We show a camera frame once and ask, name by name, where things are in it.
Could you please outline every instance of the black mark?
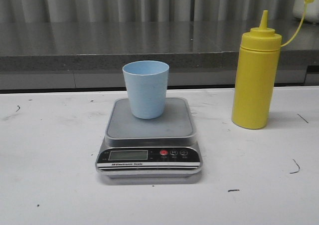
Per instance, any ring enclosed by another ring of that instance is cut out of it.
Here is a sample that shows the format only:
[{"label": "black mark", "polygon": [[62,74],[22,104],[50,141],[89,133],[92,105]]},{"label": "black mark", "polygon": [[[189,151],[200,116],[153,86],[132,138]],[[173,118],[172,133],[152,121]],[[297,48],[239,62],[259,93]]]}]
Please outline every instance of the black mark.
[{"label": "black mark", "polygon": [[304,119],[300,114],[298,114],[299,117],[301,117],[307,124],[309,123],[306,119]]},{"label": "black mark", "polygon": [[299,171],[300,171],[300,166],[299,166],[299,164],[297,164],[297,162],[293,159],[293,161],[295,162],[295,164],[298,166],[298,171],[295,171],[295,172],[292,172],[292,173],[290,173],[290,174],[296,174],[296,173],[298,173]]}]

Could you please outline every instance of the gray countertop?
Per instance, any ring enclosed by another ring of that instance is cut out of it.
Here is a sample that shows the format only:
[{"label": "gray countertop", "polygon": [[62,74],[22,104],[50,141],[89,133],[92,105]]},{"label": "gray countertop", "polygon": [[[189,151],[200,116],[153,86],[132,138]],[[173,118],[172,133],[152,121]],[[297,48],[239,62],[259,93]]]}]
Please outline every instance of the gray countertop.
[{"label": "gray countertop", "polygon": [[[270,20],[286,42],[296,20]],[[160,60],[171,73],[235,71],[241,35],[258,21],[0,24],[0,71],[121,73],[136,60]],[[305,23],[281,52],[278,70],[319,64],[319,27]]]}]

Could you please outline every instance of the scale platform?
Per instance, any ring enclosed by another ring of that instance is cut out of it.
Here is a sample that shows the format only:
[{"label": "scale platform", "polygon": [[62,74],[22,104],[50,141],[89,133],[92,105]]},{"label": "scale platform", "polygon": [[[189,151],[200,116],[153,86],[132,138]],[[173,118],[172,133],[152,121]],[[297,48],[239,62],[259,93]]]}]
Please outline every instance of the scale platform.
[{"label": "scale platform", "polygon": [[95,165],[109,178],[197,174],[202,157],[187,101],[166,98],[160,117],[139,119],[132,115],[127,98],[117,100]]}]

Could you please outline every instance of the white table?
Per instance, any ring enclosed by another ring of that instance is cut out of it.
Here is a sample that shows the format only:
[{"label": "white table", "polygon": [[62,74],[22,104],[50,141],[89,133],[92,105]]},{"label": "white table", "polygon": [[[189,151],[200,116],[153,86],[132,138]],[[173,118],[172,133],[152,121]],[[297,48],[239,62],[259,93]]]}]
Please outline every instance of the white table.
[{"label": "white table", "polygon": [[0,95],[0,224],[319,224],[319,88],[276,88],[261,130],[231,122],[233,93],[167,92],[193,112],[198,183],[116,186],[94,163],[126,92]]}]

